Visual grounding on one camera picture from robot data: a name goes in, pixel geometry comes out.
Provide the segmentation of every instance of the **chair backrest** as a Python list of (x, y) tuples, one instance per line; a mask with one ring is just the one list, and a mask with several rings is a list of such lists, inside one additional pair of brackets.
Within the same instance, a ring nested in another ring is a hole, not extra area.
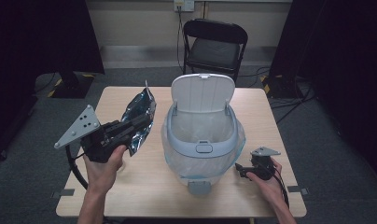
[(221, 21), (195, 19), (187, 21), (183, 27), (185, 39), (187, 36), (246, 45), (247, 33), (239, 25)]

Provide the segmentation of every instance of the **silver foil bag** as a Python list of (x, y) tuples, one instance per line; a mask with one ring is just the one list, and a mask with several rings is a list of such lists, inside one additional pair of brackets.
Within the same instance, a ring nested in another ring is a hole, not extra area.
[(131, 100), (131, 102), (127, 105), (124, 114), (122, 115), (121, 122), (137, 118), (138, 116), (144, 114), (150, 116), (150, 122), (148, 126), (146, 126), (144, 129), (138, 130), (133, 136), (131, 144), (128, 146), (131, 156), (139, 150), (140, 146), (143, 145), (148, 134), (151, 131), (154, 115), (156, 112), (156, 105), (157, 104), (154, 96), (146, 83), (146, 87)]

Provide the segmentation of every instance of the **black curtain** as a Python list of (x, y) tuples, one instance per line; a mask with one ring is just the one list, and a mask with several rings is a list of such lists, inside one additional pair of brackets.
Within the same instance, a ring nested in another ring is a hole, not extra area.
[(59, 71), (105, 73), (86, 1), (0, 0), (0, 140), (36, 78)]
[(377, 174), (377, 0), (294, 0), (271, 73), (309, 78)]

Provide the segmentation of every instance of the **gray metal bracket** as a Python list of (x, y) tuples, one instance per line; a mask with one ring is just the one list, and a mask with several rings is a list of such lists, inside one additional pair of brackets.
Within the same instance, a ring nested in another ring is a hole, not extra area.
[(259, 147), (258, 149), (251, 151), (250, 154), (253, 156), (276, 156), (281, 155), (281, 152), (267, 147)]
[(60, 140), (55, 143), (54, 147), (58, 149), (69, 145), (81, 137), (95, 132), (99, 128), (101, 128), (101, 123), (96, 117), (93, 107), (91, 105), (87, 105), (76, 121), (66, 131), (66, 133), (64, 133)]

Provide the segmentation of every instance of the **wall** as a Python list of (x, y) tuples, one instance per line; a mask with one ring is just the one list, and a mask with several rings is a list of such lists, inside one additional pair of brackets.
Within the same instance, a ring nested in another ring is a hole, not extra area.
[[(88, 1), (99, 47), (174, 47), (179, 27), (173, 1)], [(234, 22), (246, 29), (247, 47), (276, 47), (290, 3), (196, 1), (194, 12), (182, 13), (185, 21), (205, 18)]]

